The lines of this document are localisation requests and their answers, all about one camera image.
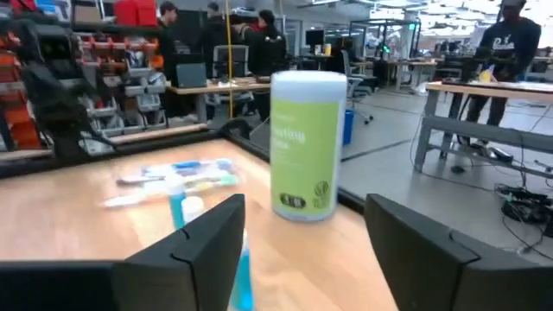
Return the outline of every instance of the yellow pole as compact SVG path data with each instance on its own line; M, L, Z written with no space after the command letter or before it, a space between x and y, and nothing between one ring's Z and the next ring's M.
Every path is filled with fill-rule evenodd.
M232 108L234 104L234 98L232 96L232 65L234 62L232 61L232 41L231 41L231 6L229 4L229 0L225 0L225 11L226 11L226 39L227 39L227 46L228 46L228 83L231 85L230 91L229 91L229 118L232 118Z

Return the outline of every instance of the black hoodie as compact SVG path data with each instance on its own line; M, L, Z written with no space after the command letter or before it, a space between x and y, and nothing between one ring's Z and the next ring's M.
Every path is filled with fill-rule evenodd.
M536 55L542 28L528 18L521 17L516 22L498 22L486 29L482 36L480 46L490 48L495 57L514 57L514 65L498 64L495 73L506 70L509 76L507 80L513 80L524 72Z
M238 34L231 28L231 44L238 42ZM217 46L227 45L228 36L226 23L222 16L213 16L207 20L206 26L201 30L200 39L196 48L201 51L206 61L207 77L211 78L213 72L213 50Z

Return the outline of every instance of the backpack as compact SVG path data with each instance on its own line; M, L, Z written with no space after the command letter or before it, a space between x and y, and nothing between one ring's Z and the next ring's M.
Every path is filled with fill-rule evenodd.
M285 67L287 66L287 49L286 39L283 37L282 34L279 33L272 38L270 38L269 36L265 36L261 48L264 55L266 55L266 61L272 64L274 71L285 69Z

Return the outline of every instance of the glass partition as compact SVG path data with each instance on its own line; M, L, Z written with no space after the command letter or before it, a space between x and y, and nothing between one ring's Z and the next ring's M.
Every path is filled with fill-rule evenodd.
M283 29L283 19L277 18L276 28L286 35L288 52L292 55L298 55L300 52L301 40L301 22L298 20L286 19L285 29Z

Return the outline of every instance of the computer monitor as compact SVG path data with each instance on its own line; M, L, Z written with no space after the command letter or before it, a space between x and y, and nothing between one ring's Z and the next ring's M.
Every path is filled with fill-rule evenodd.
M309 45L310 47L325 44L325 31L307 30L305 32L305 44Z

